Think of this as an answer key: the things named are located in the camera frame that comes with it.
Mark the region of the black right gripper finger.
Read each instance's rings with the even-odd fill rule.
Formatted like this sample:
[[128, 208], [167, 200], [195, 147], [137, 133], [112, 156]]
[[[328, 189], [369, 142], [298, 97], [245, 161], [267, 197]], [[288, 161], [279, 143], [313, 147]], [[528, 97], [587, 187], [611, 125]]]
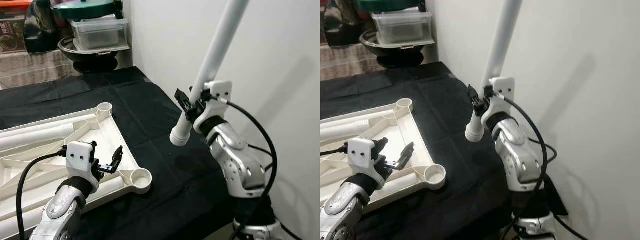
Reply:
[[176, 89], [176, 91], [174, 92], [174, 98], [176, 99], [181, 110], [185, 113], [185, 115], [187, 115], [189, 110], [189, 97], [187, 96], [187, 94], [185, 94], [185, 92], [181, 91], [180, 89]]
[[470, 84], [467, 86], [467, 96], [471, 102], [473, 112], [476, 113], [480, 105], [480, 97], [476, 89]]

